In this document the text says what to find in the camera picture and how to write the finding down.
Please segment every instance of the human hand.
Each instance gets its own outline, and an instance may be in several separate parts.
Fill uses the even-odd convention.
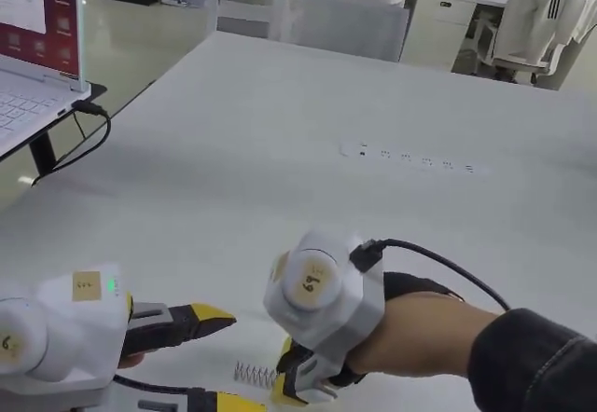
[[[138,353],[138,354],[133,354],[131,356],[128,356],[128,357],[120,360],[120,363],[118,364],[118,368],[133,368],[133,367],[139,365],[145,359],[145,357],[146,356],[143,353]]]
[[[403,277],[401,282],[407,277],[407,284],[416,279],[407,274],[394,276]],[[466,377],[473,342],[497,316],[450,295],[406,291],[410,294],[386,301],[382,321],[349,353],[348,366],[357,374]]]

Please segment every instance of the power strip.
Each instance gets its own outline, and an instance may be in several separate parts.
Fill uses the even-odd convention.
[[[365,161],[385,161],[390,164],[417,170],[442,172],[446,174],[486,174],[487,169],[480,165],[462,163],[451,158],[432,158],[411,153],[394,151],[387,147],[365,142],[345,143],[340,146],[340,153],[347,158]]]

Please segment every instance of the gray chair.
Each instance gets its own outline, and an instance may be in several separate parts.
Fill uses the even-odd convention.
[[[370,0],[273,0],[270,40],[398,62],[409,11]]]

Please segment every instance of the black cable connector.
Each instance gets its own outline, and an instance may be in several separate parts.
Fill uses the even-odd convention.
[[[63,170],[64,168],[70,167],[74,163],[79,162],[82,158],[84,158],[85,156],[88,156],[90,153],[92,153],[97,148],[99,148],[100,146],[102,146],[105,143],[105,141],[108,139],[108,136],[110,135],[110,132],[112,131],[112,118],[110,118],[110,116],[105,111],[105,109],[103,109],[98,104],[95,104],[95,103],[92,103],[92,102],[88,102],[86,100],[77,100],[76,102],[74,102],[72,104],[72,107],[73,107],[73,110],[81,112],[83,114],[89,114],[91,116],[97,116],[97,117],[103,117],[103,118],[105,118],[105,132],[104,132],[104,136],[100,139],[100,141],[97,144],[95,144],[91,148],[83,151],[80,155],[76,156],[75,158],[73,158],[73,159],[71,159],[71,160],[69,160],[67,162],[64,162],[62,165],[56,166],[55,168],[53,168],[50,172],[48,172],[46,174],[40,174],[39,176],[37,176],[34,179],[34,181],[32,182],[32,186],[36,185],[44,177],[49,176],[50,174],[53,174],[55,172],[59,172],[60,170]]]
[[[473,274],[468,272],[467,270],[461,268],[453,261],[449,260],[448,258],[441,256],[440,254],[436,254],[428,249],[425,249],[418,244],[413,244],[412,242],[402,241],[402,240],[369,240],[364,242],[356,249],[354,249],[350,254],[351,262],[356,266],[358,270],[361,272],[367,272],[370,270],[374,265],[379,263],[382,260],[383,250],[387,247],[397,247],[400,249],[406,249],[408,251],[412,251],[416,254],[420,254],[430,258],[440,265],[445,266],[456,272],[458,275],[464,277],[474,285],[476,285],[481,291],[491,297],[497,304],[502,307],[505,311],[510,310],[509,304],[497,294],[494,289],[492,289],[487,283],[481,281]]]

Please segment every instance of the spring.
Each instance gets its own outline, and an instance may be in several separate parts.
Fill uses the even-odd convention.
[[[240,361],[237,361],[236,367],[234,367],[235,381],[261,389],[272,389],[276,378],[278,378],[278,373],[272,368],[244,364]]]

